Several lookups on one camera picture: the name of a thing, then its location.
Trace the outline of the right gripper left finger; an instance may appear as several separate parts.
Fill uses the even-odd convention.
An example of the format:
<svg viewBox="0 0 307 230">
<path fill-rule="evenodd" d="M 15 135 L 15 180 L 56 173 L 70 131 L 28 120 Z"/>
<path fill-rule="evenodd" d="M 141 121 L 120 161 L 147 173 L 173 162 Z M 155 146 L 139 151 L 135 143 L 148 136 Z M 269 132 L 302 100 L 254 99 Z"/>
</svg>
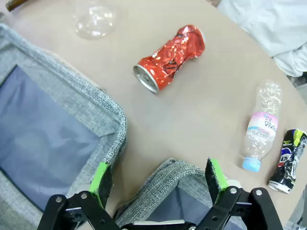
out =
<svg viewBox="0 0 307 230">
<path fill-rule="evenodd" d="M 76 230 L 89 223 L 94 230 L 119 230 L 120 227 L 105 210 L 113 186 L 111 165 L 101 162 L 88 190 L 67 198 L 56 194 L 49 198 L 39 230 Z"/>
</svg>

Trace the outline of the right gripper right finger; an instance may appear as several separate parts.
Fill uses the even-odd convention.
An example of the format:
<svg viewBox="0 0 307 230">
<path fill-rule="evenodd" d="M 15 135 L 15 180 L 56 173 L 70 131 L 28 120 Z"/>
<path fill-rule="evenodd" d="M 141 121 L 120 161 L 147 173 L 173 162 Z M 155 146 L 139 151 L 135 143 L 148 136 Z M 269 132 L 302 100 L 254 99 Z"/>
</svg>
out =
<svg viewBox="0 0 307 230">
<path fill-rule="evenodd" d="M 246 192 L 229 185 L 216 159 L 208 159 L 205 179 L 213 206 L 197 225 L 198 230 L 223 230 L 231 217 L 241 217 L 248 230 L 282 230 L 282 224 L 265 188 Z"/>
</svg>

